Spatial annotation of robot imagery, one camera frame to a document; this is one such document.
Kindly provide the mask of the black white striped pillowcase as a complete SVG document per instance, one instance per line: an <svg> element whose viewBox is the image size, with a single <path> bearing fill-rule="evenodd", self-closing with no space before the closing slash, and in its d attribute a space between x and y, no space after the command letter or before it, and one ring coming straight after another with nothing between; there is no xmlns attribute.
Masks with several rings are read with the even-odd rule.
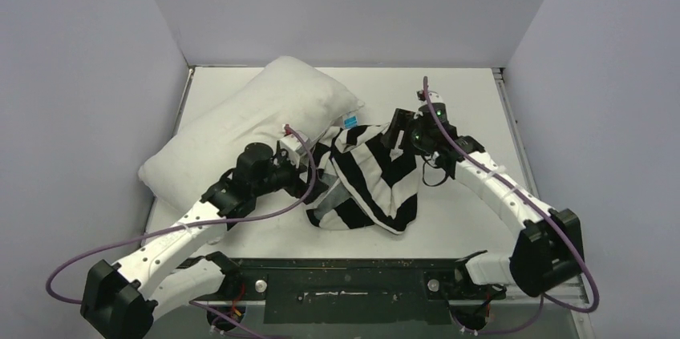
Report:
<svg viewBox="0 0 680 339"><path fill-rule="evenodd" d="M415 221L422 173L413 154L383 145L387 128L332 126L317 140L317 182L327 189L306 206L314 227L339 231L379 226L400 235Z"/></svg>

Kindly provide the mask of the white pillow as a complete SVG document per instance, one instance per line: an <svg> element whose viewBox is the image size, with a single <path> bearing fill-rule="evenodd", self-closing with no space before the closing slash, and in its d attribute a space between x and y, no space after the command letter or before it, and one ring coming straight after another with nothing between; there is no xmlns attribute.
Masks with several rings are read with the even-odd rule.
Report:
<svg viewBox="0 0 680 339"><path fill-rule="evenodd" d="M363 105L338 80L290 56L263 68L199 68L179 131L138 177L158 199L185 212L234 167L248 143L274 147L285 125L316 139Z"/></svg>

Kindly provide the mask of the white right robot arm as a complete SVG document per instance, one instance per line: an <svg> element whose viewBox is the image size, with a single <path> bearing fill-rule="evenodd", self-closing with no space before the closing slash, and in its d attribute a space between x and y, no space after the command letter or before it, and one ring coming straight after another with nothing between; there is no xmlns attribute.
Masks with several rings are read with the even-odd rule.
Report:
<svg viewBox="0 0 680 339"><path fill-rule="evenodd" d="M522 188L470 135L458 135L444 104L434 110L397 109L382 141L413 152L474 192L515 237L506 253L480 253L453 276L455 290L473 297L485 285L516 285L538 297L581 274L581 223L569 209L557 211Z"/></svg>

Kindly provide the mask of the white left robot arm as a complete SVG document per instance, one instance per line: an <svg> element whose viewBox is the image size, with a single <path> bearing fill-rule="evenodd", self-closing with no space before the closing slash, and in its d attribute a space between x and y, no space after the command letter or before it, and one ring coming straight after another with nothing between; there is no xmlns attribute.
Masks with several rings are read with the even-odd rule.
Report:
<svg viewBox="0 0 680 339"><path fill-rule="evenodd" d="M240 277L225 254L210 253L182 269L199 248L227 227L256 218L261 196L281 190L298 203L310 200L316 180L310 142L289 130L276 142L249 143L234 167L210 185L199 200L151 242L87 273L81 316L105 338L142 338L163 315L204 295L233 297Z"/></svg>

